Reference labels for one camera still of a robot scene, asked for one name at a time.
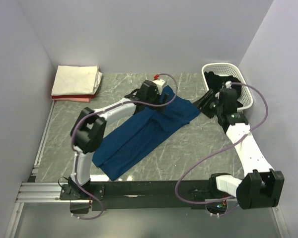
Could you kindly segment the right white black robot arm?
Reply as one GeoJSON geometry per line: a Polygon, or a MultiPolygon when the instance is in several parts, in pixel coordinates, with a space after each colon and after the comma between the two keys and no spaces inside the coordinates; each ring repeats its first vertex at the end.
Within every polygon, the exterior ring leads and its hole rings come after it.
{"type": "Polygon", "coordinates": [[[227,193],[236,197],[242,209],[276,207],[279,203],[284,175],[267,162],[259,149],[244,113],[237,110],[237,92],[222,88],[209,90],[194,106],[209,118],[217,117],[224,133],[234,144],[241,161],[244,178],[215,174],[210,178],[208,192],[214,198],[227,193]]]}

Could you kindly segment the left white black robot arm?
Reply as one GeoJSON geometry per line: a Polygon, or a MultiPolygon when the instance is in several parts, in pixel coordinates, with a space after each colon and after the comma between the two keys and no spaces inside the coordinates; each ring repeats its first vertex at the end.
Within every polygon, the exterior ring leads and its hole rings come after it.
{"type": "Polygon", "coordinates": [[[120,101],[101,109],[84,108],[71,131],[74,151],[74,167],[71,173],[72,194],[77,199],[89,195],[90,167],[92,154],[102,143],[106,126],[125,117],[133,116],[146,107],[163,110],[168,100],[163,93],[167,83],[163,79],[145,80],[139,89],[132,91],[120,101]]]}

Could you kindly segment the blue t-shirt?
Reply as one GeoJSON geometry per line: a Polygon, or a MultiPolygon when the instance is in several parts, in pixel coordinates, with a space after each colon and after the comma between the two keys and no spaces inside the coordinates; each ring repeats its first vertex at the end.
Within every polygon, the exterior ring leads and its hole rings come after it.
{"type": "Polygon", "coordinates": [[[200,111],[190,101],[176,96],[171,87],[166,86],[163,93],[174,99],[163,112],[145,108],[108,134],[93,153],[92,162],[111,181],[199,115],[200,111]]]}

